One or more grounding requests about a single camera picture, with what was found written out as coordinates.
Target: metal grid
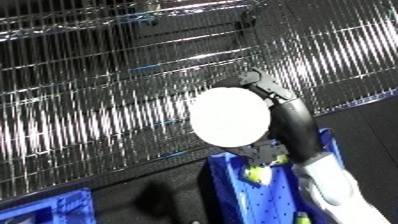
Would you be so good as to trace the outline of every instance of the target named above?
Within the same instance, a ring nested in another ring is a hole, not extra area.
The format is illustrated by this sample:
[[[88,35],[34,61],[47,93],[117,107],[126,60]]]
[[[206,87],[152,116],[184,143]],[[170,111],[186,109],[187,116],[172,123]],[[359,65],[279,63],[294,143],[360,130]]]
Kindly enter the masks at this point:
[[[253,66],[314,114],[392,92],[396,15],[389,1],[2,1],[0,198],[202,145],[189,102]]]

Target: reflective metal surface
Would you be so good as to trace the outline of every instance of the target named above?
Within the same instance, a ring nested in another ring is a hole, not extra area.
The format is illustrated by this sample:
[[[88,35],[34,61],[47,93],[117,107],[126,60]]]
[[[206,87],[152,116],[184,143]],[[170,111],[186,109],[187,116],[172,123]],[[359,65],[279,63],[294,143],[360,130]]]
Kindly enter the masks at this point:
[[[0,198],[202,145],[190,100],[253,66],[314,114],[395,94],[390,1],[0,3]]]

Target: metal wire rack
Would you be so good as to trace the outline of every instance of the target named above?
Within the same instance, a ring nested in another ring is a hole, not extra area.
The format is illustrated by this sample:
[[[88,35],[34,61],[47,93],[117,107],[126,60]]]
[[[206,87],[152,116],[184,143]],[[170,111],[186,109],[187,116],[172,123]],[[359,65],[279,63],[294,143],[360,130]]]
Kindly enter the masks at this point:
[[[2,1],[0,198],[202,145],[189,103],[254,66],[314,114],[394,94],[397,27],[390,1]]]

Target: blue container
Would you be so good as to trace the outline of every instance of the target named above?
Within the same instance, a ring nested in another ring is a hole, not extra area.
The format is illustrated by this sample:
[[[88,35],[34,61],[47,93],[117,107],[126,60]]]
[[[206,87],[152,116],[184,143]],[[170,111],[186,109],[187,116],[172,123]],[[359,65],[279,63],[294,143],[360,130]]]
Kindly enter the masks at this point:
[[[95,224],[91,192],[72,191],[0,211],[0,224]]]
[[[324,129],[320,136],[325,150],[333,152],[343,167],[331,131]],[[291,164],[272,167],[271,184],[265,186],[242,178],[245,160],[239,156],[222,153],[208,160],[224,223],[292,224],[297,211],[307,212],[314,223],[328,223],[326,217],[301,200]]]

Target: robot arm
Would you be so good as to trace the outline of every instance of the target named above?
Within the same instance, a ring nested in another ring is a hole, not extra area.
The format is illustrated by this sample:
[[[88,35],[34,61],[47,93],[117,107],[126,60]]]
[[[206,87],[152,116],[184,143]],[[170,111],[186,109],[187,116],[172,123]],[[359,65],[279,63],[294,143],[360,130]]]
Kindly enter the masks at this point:
[[[356,180],[340,167],[336,157],[323,150],[314,119],[294,93],[258,69],[222,80],[214,86],[245,88],[265,100],[271,111],[270,137],[286,147],[299,179],[300,193],[307,202],[336,223],[389,223],[366,202]],[[252,152],[248,150],[252,149],[241,147],[232,151],[250,157]]]

